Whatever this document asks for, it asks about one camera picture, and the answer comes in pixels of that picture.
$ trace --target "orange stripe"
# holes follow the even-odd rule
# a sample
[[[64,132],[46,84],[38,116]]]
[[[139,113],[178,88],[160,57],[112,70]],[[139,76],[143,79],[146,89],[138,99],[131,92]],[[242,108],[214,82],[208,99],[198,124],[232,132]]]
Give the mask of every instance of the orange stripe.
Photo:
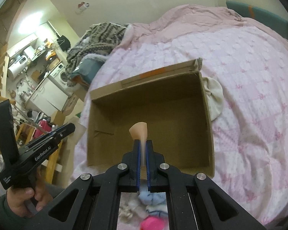
[[[251,5],[248,6],[248,11],[249,13],[251,14],[251,18],[255,19],[255,14],[254,14],[254,11],[252,9],[253,7]]]
[[[159,68],[159,69],[156,69],[156,70],[152,70],[152,71],[149,71],[147,73],[141,74],[140,78],[143,79],[143,78],[147,78],[147,77],[154,76],[154,75],[157,75],[157,74],[161,74],[161,73],[164,73],[165,70],[166,70],[165,67],[162,67],[162,68]]]

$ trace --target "bed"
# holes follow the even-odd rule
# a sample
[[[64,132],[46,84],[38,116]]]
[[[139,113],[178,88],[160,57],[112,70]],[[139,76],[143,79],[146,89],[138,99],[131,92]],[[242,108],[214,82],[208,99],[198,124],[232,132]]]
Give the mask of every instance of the bed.
[[[199,57],[203,77],[217,80],[225,98],[212,123],[214,182],[263,225],[285,217],[288,41],[270,28],[225,7],[178,6],[155,22],[128,26],[89,90]],[[89,111],[88,93],[80,119],[84,126]],[[86,166],[86,152],[85,133],[75,148],[71,181],[83,172],[101,172]],[[137,224],[119,221],[118,229],[138,229]]]

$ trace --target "person's arm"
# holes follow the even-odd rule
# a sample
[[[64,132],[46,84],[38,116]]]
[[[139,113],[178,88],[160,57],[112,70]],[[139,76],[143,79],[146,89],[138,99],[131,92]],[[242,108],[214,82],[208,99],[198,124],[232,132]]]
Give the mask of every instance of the person's arm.
[[[32,188],[9,188],[7,194],[0,197],[0,230],[18,230],[33,216],[24,205],[33,196],[38,201],[37,211],[52,201],[52,196],[39,175],[35,191]]]

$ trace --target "washing machine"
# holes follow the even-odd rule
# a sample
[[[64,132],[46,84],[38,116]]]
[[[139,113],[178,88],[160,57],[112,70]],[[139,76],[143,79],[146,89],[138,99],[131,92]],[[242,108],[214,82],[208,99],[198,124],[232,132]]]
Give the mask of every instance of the washing machine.
[[[68,97],[70,97],[73,92],[68,91],[67,81],[68,77],[66,75],[65,66],[60,63],[48,76],[61,91],[63,91]]]

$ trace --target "open cardboard box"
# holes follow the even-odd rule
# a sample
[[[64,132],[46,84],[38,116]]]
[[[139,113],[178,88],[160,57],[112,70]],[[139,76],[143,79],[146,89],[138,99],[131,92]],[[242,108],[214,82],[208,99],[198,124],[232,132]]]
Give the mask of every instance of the open cardboard box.
[[[154,151],[182,172],[214,176],[214,146],[208,104],[192,60],[91,91],[88,165],[104,169],[132,151],[129,128],[146,122]]]

